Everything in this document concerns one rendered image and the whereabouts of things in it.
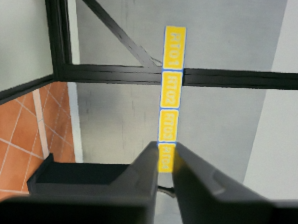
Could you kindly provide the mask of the yellow label strip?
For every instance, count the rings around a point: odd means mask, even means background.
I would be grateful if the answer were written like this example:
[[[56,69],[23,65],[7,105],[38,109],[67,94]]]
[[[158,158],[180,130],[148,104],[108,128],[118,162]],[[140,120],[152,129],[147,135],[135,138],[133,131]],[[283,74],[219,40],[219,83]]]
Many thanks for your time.
[[[158,128],[159,172],[171,172],[176,146],[187,28],[165,27]]]

